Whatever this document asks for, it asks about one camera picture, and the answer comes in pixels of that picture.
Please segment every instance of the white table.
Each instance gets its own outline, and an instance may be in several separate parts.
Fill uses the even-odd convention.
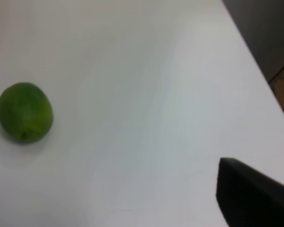
[[[0,227],[225,227],[220,157],[284,183],[284,115],[218,0],[0,0],[0,94],[55,122],[0,132]]]

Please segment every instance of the gray wall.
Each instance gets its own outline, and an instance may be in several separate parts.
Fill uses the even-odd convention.
[[[267,80],[284,66],[284,0],[224,0]]]

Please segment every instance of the citrus fruit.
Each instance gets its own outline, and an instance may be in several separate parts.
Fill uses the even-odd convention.
[[[50,130],[52,106],[37,86],[31,83],[14,84],[0,96],[0,123],[17,141],[34,142]]]

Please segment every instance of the black object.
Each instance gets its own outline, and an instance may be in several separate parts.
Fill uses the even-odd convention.
[[[217,201],[230,227],[284,227],[284,185],[233,158],[221,158]]]

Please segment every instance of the cable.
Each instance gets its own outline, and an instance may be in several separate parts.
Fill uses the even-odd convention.
[[[272,77],[268,83],[271,84],[282,72],[284,71],[284,66],[278,71],[277,74],[274,75],[274,77]]]

